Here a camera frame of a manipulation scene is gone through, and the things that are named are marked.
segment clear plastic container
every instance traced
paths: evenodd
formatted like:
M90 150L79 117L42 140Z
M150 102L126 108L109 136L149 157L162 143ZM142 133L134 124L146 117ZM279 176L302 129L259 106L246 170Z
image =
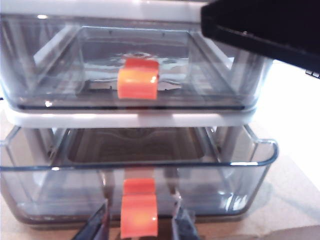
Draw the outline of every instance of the clear plastic container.
M1 85L16 111L249 110L271 63L204 38L197 23L46 17L1 15ZM156 100L110 87L128 57L158 61Z
M16 218L32 225L85 221L108 198L119 217L123 182L155 179L158 214L177 193L197 216L233 216L253 201L278 156L273 140L250 128L15 127L1 141L1 193Z

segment white lid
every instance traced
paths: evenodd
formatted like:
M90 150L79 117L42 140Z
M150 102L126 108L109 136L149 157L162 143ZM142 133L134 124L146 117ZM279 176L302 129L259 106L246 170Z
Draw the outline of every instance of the white lid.
M1 0L2 14L200 22L205 2L185 0Z

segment black object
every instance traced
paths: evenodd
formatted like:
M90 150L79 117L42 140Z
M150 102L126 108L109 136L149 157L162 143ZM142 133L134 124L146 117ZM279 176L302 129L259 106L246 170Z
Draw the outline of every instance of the black object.
M173 240L201 240L190 212L181 206L180 200L176 203L171 224Z
M308 74L308 75L311 75L312 77L320 79L320 73L319 72L305 70L305 74Z
M319 0L216 0L201 9L205 37L320 72Z
M104 203L72 240L108 240L109 223L108 204Z

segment orange tab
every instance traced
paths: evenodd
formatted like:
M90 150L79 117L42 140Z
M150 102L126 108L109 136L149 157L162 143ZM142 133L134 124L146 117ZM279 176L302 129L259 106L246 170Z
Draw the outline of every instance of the orange tab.
M129 57L126 59L124 68L147 68L159 70L159 63L155 60L146 60L142 58Z
M120 99L157 99L159 63L154 60L128 58L118 72Z
M155 194L124 195L121 206L121 238L158 235Z
M123 183L121 238L158 235L156 184L153 178L129 178Z
M123 182L123 195L155 193L156 186L153 178L131 178Z
M117 81L120 99L157 99L158 71L149 68L123 68Z

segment stacked container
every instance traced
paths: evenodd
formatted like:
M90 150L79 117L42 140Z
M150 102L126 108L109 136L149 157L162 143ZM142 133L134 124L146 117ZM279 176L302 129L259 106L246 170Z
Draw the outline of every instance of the stacked container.
M249 208L278 155L247 126L269 58L203 37L205 2L33 2L1 2L16 125L1 136L1 192L17 219L83 222L106 198L117 218L128 176L154 178L160 217L177 192L196 215ZM158 62L156 99L119 98L132 58Z

